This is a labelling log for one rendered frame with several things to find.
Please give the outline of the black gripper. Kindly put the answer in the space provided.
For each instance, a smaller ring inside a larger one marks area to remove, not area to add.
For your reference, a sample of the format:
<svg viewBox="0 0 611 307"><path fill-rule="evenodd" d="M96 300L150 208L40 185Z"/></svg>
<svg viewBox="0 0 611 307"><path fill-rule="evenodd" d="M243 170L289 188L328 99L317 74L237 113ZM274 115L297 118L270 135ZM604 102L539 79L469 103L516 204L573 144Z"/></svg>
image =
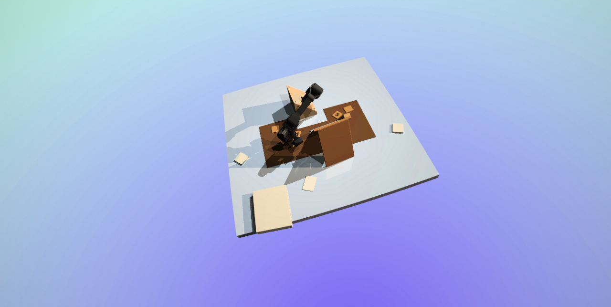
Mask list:
<svg viewBox="0 0 611 307"><path fill-rule="evenodd" d="M295 145L297 147L298 145L303 143L303 139L300 138L300 137L296 137L297 133L295 132L295 130L293 130L292 132L289 131L289 135L290 135L289 139L290 139L290 141L292 141L292 139L293 139L292 143L293 143L293 145Z"/></svg>

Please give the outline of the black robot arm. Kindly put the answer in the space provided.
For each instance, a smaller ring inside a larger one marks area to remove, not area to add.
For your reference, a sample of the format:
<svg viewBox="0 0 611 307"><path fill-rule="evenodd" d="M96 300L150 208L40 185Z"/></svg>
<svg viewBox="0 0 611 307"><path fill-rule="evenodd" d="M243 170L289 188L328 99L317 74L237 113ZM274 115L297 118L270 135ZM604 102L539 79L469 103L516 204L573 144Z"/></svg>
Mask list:
<svg viewBox="0 0 611 307"><path fill-rule="evenodd" d="M293 130L295 130L297 128L297 126L299 126L300 116L307 109L308 105L310 105L310 103L314 101L314 99L317 99L317 98L319 98L319 96L322 95L323 90L324 89L322 89L322 87L320 87L316 83L312 84L311 87L309 87L307 89L307 91L305 92L306 94L304 95L304 97L301 97L303 99L303 103L301 104L299 109L296 110L296 113L292 113L292 115L290 115L285 120L285 122L282 125L283 127L277 133L277 137L281 141L283 141L283 142L288 142L289 141L289 137L290 137L289 131L292 132Z"/></svg>

